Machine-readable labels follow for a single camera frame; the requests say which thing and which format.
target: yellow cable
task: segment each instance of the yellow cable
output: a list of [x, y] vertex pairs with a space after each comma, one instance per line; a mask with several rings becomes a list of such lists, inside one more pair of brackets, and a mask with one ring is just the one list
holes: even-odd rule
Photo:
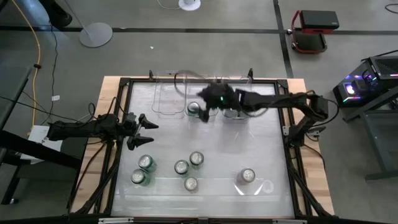
[[[25, 14], [22, 12], [22, 10], [19, 8], [18, 4], [15, 2], [15, 0], [12, 0], [12, 3], [14, 3], [15, 7], [17, 7], [18, 11], [20, 12], [20, 14], [23, 16], [23, 18], [25, 19], [26, 23], [28, 24], [28, 26], [30, 27], [30, 29], [33, 32], [33, 35], [35, 36], [36, 39], [36, 44], [37, 44], [37, 51], [38, 51], [38, 56], [37, 56], [37, 65], [40, 65], [40, 43], [39, 43], [39, 39], [36, 36], [35, 30], [33, 30], [32, 25], [30, 24], [30, 22], [26, 19]], [[35, 118], [36, 118], [36, 90], [35, 90], [35, 84], [36, 84], [36, 76], [37, 76], [37, 72], [39, 71], [38, 68], [35, 69], [35, 75], [33, 77], [33, 116], [32, 116], [32, 128], [33, 125], [35, 125]]]

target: gray floor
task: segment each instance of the gray floor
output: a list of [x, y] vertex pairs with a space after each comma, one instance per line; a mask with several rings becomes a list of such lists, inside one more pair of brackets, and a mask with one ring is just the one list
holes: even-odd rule
[[[36, 0], [17, 1], [35, 25], [47, 25], [48, 17]], [[223, 28], [276, 29], [272, 0], [205, 0], [198, 11], [171, 11], [156, 0], [69, 0], [85, 24], [107, 22], [113, 27], [141, 28]], [[176, 0], [163, 0], [167, 7]], [[279, 0], [285, 29], [297, 9], [335, 10], [340, 30], [398, 30], [398, 15], [384, 10], [386, 0]], [[0, 12], [0, 25], [24, 26], [10, 2]], [[71, 26], [79, 26], [76, 19]], [[181, 34], [115, 33], [98, 49], [88, 49], [76, 32], [56, 32], [58, 62], [55, 70], [54, 113], [72, 118], [87, 114], [87, 104], [97, 102], [106, 75], [146, 75], [165, 69], [192, 69], [198, 73], [228, 76], [244, 75], [249, 68], [255, 77], [286, 77], [278, 34]], [[38, 32], [43, 69], [37, 78], [37, 101], [50, 107], [51, 72], [55, 42], [50, 32]], [[320, 55], [301, 55], [289, 49], [295, 78], [304, 78], [307, 89], [333, 98], [331, 89], [359, 65], [361, 58], [396, 48], [395, 35], [328, 35], [329, 49]], [[26, 31], [0, 31], [0, 66], [31, 67], [37, 59], [33, 35]], [[25, 91], [32, 93], [32, 78]], [[22, 95], [21, 102], [31, 103]], [[379, 171], [378, 164], [360, 121], [350, 124], [339, 117], [322, 133], [320, 147], [326, 162], [326, 175], [335, 212], [343, 218], [397, 223], [398, 179], [365, 183], [365, 174]], [[45, 119], [38, 114], [37, 123]], [[6, 129], [26, 136], [32, 110], [16, 106]], [[12, 167], [0, 167], [0, 192], [11, 178]], [[17, 195], [19, 205], [0, 206], [0, 218], [25, 218], [65, 213], [70, 186], [42, 181], [23, 181]]]

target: concrete floor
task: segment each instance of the concrete floor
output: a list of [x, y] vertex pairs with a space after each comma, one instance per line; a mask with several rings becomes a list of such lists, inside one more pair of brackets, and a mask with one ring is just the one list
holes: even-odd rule
[[[35, 26], [47, 25], [48, 17], [36, 0], [17, 1]], [[194, 12], [160, 8], [156, 0], [69, 0], [84, 24], [106, 22], [112, 27], [278, 29], [273, 0], [202, 0]], [[163, 0], [167, 7], [177, 0]], [[334, 10], [339, 30], [398, 30], [398, 15], [384, 6], [386, 0], [279, 0], [284, 29], [290, 26], [297, 9]], [[65, 10], [68, 8], [59, 1]], [[0, 12], [0, 25], [25, 26], [10, 2]], [[72, 27], [79, 24], [74, 19]], [[114, 33], [111, 41], [88, 49], [77, 32], [56, 32], [58, 62], [55, 69], [54, 113], [72, 118], [87, 114], [87, 104], [97, 102], [106, 75], [146, 75], [152, 71], [191, 69], [216, 76], [244, 75], [249, 68], [255, 77], [287, 77], [279, 34], [187, 34]], [[51, 72], [55, 42], [50, 32], [38, 32], [42, 66], [37, 78], [37, 101], [50, 108]], [[398, 35], [328, 35], [329, 49], [320, 55], [302, 55], [288, 48], [293, 76], [304, 78], [307, 89], [334, 98], [331, 89], [359, 65], [364, 57], [396, 49]], [[0, 66], [31, 67], [37, 49], [31, 32], [0, 31]], [[32, 78], [25, 92], [32, 93]], [[31, 103], [22, 95], [21, 102]], [[327, 125], [320, 138], [326, 175], [335, 213], [342, 218], [398, 223], [398, 179], [365, 183], [363, 177], [379, 171], [363, 124], [344, 123], [341, 118]], [[14, 109], [6, 130], [26, 136], [32, 110], [20, 105]], [[46, 115], [38, 114], [37, 123]], [[11, 178], [12, 167], [0, 167], [0, 192]], [[23, 181], [17, 195], [19, 205], [0, 206], [0, 219], [62, 215], [71, 184]], [[47, 192], [39, 197], [34, 193]]]

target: white cable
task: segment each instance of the white cable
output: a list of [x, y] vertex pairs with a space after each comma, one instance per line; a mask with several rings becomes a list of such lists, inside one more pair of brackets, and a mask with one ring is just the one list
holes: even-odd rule
[[171, 9], [171, 10], [177, 10], [177, 9], [180, 9], [179, 7], [178, 7], [178, 8], [176, 8], [176, 9], [167, 8], [167, 7], [164, 7], [164, 6], [162, 6], [162, 4], [160, 3], [160, 1], [159, 1], [159, 0], [156, 0], [156, 1], [157, 1], [157, 3], [159, 3], [159, 5], [160, 5], [162, 8], [164, 8], [164, 9]]

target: wooden table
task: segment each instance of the wooden table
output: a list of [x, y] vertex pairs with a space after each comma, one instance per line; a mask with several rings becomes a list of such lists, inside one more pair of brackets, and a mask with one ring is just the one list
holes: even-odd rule
[[[115, 97], [118, 94], [120, 78], [121, 77], [104, 77], [103, 84], [101, 87], [101, 92], [99, 93], [96, 115], [105, 114], [108, 111], [109, 105], [113, 97]], [[306, 92], [304, 79], [291, 78], [287, 79], [287, 81], [289, 84], [289, 91], [291, 93]], [[121, 102], [122, 106], [124, 105], [126, 99], [126, 92], [127, 89], [123, 91], [122, 102]], [[297, 109], [293, 109], [293, 114], [296, 123], [298, 123], [303, 118], [303, 113]], [[98, 141], [98, 139], [89, 140], [89, 142], [96, 142], [96, 141]], [[313, 142], [310, 141], [309, 139], [306, 139], [305, 143], [308, 146], [320, 152], [319, 145], [317, 142]], [[91, 159], [93, 154], [100, 147], [101, 144], [91, 144], [87, 146], [83, 164], [81, 166], [80, 175], [85, 169], [88, 161]], [[109, 167], [111, 167], [111, 164], [113, 163], [115, 152], [116, 148], [113, 148], [111, 153], [111, 159], [109, 162], [110, 163]], [[75, 212], [79, 208], [81, 208], [83, 204], [89, 199], [91, 194], [94, 192], [95, 188], [97, 187], [100, 181], [101, 169], [104, 161], [104, 153], [105, 150], [102, 150], [88, 168], [88, 172], [86, 173], [84, 179], [81, 182], [80, 188], [78, 189], [77, 195], [72, 205], [71, 212]], [[329, 193], [328, 182], [326, 179], [325, 170], [323, 169], [323, 162], [321, 158], [319, 157], [318, 154], [308, 149], [307, 147], [301, 148], [301, 154], [302, 154], [303, 167], [305, 171], [305, 178], [307, 180], [308, 188], [311, 190], [312, 194], [316, 197], [316, 199], [322, 204], [323, 208], [330, 214], [334, 214], [330, 193]], [[300, 205], [300, 209], [303, 213], [305, 213], [302, 191], [300, 190], [300, 187], [297, 184], [296, 186], [297, 186], [298, 202]], [[108, 199], [108, 192], [109, 192], [109, 184], [103, 194], [101, 211], [103, 211], [106, 206], [106, 202]]]

